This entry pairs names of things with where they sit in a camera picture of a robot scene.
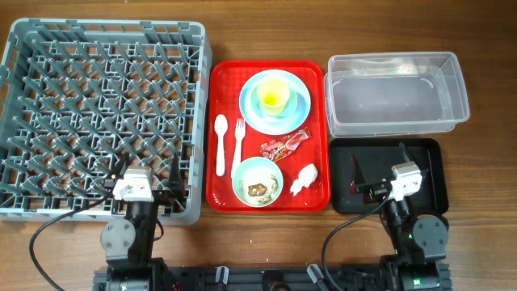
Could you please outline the white tissue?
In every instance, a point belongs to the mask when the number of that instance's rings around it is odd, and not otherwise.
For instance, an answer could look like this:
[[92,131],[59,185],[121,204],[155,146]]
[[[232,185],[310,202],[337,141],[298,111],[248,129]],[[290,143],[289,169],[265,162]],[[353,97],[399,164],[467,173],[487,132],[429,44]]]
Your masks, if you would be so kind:
[[298,177],[292,183],[290,192],[296,196],[302,188],[308,188],[317,178],[318,171],[314,164],[309,164],[304,167]]

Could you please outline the red candy wrapper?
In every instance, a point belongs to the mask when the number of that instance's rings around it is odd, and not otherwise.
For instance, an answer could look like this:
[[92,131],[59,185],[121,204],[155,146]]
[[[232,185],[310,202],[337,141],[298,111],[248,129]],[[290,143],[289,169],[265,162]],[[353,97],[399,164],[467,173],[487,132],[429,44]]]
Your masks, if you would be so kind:
[[259,147],[259,153],[272,162],[278,162],[293,154],[303,141],[310,138],[311,133],[307,128],[300,129],[295,133],[262,144]]

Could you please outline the white plastic fork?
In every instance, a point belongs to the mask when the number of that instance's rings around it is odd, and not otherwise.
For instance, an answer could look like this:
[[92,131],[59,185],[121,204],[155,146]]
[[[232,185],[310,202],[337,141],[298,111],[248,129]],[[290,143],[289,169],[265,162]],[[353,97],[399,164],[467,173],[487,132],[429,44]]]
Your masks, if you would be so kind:
[[231,177],[233,177],[237,167],[240,165],[242,160],[242,140],[246,135],[246,122],[244,119],[237,119],[236,128],[235,128],[235,151],[233,154],[233,162],[231,168]]

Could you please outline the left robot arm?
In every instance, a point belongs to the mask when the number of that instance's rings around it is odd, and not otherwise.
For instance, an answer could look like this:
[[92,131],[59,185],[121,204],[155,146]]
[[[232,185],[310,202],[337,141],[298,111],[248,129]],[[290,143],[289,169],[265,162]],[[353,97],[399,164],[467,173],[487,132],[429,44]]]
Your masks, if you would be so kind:
[[170,163],[169,179],[163,189],[153,188],[150,167],[129,164],[129,155],[108,172],[104,187],[115,200],[126,204],[126,214],[103,228],[100,242],[106,252],[107,271],[94,277],[94,290],[180,290],[180,284],[164,259],[153,258],[155,229],[161,205],[169,206],[185,195],[179,157]]

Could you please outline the yellow plastic cup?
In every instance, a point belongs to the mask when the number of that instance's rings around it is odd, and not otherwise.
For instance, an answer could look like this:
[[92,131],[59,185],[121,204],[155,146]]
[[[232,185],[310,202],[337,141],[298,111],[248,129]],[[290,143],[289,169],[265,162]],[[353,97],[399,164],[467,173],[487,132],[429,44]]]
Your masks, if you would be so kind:
[[267,78],[259,84],[257,94],[265,114],[278,116],[290,98],[290,88],[282,78]]

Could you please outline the green bowl with food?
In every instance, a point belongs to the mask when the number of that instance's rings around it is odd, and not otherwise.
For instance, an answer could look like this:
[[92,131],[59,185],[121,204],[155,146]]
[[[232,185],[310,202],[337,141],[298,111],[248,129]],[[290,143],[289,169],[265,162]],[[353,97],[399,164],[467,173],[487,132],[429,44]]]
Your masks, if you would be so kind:
[[239,164],[231,184],[233,193],[244,205],[263,208],[280,197],[284,177],[280,168],[271,160],[253,157]]

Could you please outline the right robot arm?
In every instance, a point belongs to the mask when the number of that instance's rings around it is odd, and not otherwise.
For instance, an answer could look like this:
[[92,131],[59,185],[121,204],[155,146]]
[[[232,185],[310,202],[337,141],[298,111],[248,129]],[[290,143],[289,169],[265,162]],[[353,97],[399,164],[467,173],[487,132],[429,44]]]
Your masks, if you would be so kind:
[[405,161],[391,167],[391,176],[367,182],[356,157],[351,158],[351,193],[366,204],[377,203],[381,223],[393,244],[393,255],[381,258],[386,287],[391,290],[451,290],[446,257],[449,225],[434,213],[415,210],[412,196],[421,191],[424,171],[399,144]]

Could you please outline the light blue bowl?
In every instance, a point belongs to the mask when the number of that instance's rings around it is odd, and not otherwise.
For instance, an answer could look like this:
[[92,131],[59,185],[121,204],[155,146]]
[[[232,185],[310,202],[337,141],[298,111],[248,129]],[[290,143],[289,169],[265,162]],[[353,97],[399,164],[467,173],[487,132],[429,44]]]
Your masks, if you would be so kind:
[[255,87],[251,91],[248,104],[250,107],[250,112],[253,116],[258,117],[262,120],[266,120],[267,122],[275,123],[275,122],[280,122],[283,119],[286,119],[287,117],[289,117],[291,114],[294,113],[294,111],[296,110],[296,106],[297,106],[297,97],[296,97],[295,93],[291,92],[284,109],[278,116],[271,116],[271,115],[266,114],[266,112],[260,105],[257,87]]

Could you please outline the white plastic spoon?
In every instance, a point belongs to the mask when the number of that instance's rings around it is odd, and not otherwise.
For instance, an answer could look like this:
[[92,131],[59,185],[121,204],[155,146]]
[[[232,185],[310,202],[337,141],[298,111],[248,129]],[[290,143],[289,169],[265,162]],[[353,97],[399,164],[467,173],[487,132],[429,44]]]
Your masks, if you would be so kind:
[[228,121],[223,114],[219,114],[214,123],[214,130],[217,135],[216,147],[216,175],[222,177],[225,174],[225,146],[224,136],[228,130]]

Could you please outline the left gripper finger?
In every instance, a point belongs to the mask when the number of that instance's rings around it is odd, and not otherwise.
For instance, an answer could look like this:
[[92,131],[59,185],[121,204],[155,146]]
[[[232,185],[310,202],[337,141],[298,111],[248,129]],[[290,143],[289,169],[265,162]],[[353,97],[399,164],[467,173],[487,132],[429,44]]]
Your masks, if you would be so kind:
[[115,164],[115,166],[108,172],[105,181],[115,182],[116,180],[121,179],[125,173],[125,169],[128,166],[129,158],[129,153],[125,153],[123,157]]
[[185,188],[183,184],[183,176],[179,168],[179,156],[174,155],[170,164],[170,174],[167,180],[167,187],[170,189],[174,196],[184,196]]

